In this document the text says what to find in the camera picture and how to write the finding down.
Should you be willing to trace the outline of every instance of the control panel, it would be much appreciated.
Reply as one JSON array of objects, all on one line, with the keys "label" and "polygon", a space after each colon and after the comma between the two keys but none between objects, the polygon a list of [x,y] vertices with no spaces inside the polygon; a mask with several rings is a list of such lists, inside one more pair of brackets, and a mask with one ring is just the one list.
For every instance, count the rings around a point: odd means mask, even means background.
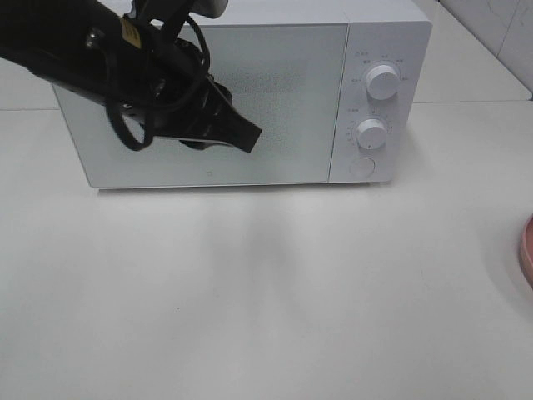
[{"label": "control panel", "polygon": [[430,33],[425,21],[350,25],[330,183],[393,178]]}]

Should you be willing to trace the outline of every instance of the yellow label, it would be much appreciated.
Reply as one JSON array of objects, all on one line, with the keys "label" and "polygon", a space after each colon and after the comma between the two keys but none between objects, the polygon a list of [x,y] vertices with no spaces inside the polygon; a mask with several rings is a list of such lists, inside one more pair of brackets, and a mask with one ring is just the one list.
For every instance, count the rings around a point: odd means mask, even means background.
[{"label": "yellow label", "polygon": [[122,38],[136,48],[141,48],[141,35],[137,28],[124,18],[120,18],[120,23],[122,25]]}]

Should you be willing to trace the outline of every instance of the pink plate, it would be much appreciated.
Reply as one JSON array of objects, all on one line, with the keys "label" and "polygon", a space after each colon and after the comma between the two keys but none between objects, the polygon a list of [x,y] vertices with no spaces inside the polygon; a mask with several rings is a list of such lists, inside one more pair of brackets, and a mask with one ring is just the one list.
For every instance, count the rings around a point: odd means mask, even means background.
[{"label": "pink plate", "polygon": [[533,287],[533,217],[531,217],[524,228],[520,253],[522,256],[522,269],[530,285]]}]

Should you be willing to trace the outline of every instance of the microwave door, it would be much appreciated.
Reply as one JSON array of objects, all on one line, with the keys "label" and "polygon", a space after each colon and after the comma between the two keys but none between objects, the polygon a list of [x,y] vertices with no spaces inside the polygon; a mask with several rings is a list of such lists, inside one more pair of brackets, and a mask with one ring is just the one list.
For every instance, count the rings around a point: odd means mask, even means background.
[{"label": "microwave door", "polygon": [[[102,107],[56,87],[91,186],[327,183],[347,25],[202,29],[212,75],[232,93],[239,113],[263,131],[253,151],[195,150],[156,138],[143,152],[131,152],[117,140]],[[194,40],[187,29],[182,37]]]}]

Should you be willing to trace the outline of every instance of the microwave oven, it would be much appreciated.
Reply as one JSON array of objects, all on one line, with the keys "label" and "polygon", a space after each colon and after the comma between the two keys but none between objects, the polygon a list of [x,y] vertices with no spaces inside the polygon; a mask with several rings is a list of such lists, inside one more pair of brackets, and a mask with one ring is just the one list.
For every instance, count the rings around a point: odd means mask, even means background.
[{"label": "microwave oven", "polygon": [[[222,17],[197,21],[211,50],[212,75],[263,131],[255,148],[198,151],[156,138],[132,152],[112,131],[104,107],[54,87],[90,186],[393,178],[431,34],[411,0],[231,0]],[[194,41],[190,29],[182,36]]]}]

